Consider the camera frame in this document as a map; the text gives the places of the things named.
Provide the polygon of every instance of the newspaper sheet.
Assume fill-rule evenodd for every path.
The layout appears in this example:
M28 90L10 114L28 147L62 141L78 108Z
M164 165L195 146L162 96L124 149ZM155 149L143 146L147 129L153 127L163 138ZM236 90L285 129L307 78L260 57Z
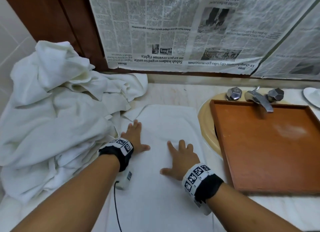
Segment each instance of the newspaper sheet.
M314 0L90 0L109 68L250 74Z
M252 77L320 80L320 4L310 11Z

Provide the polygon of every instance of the black cable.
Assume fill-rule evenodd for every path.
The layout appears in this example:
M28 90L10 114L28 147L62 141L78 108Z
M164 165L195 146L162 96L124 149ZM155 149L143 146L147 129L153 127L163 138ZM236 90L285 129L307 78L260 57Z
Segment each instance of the black cable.
M115 213L117 214L117 220L118 220L118 225L119 225L119 229L120 232L122 232L121 226L120 226L120 222L119 222L119 217L118 217L118 210L117 210L117 203L116 203L116 184L119 183L118 181L116 181L114 183L114 189L113 189L113 195L114 195L114 207L115 207Z

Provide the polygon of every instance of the backsplash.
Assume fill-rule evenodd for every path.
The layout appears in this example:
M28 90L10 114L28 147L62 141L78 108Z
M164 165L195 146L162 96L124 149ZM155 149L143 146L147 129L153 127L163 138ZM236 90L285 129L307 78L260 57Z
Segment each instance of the backsplash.
M12 93L14 63L35 50L36 41L6 0L0 0L0 114Z

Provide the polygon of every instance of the faucet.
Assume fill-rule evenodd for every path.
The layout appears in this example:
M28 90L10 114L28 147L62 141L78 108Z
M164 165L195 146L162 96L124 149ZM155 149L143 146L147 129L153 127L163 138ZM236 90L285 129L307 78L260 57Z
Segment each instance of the faucet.
M256 87L253 91L249 90L244 94L246 101L253 101L263 106L267 112L273 112L273 108L266 97L257 92L260 87Z

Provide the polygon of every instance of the wristband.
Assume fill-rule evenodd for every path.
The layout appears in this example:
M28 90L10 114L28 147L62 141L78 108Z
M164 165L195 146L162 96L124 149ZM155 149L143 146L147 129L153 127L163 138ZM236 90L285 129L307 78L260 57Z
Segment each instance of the wristband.
M134 147L130 141L120 137L107 143L102 149L99 150L99 156L102 154L114 154L120 163L119 172L126 169L129 164Z
M182 180L185 191L195 201L201 203L213 197L223 180L205 164L196 164L188 170Z

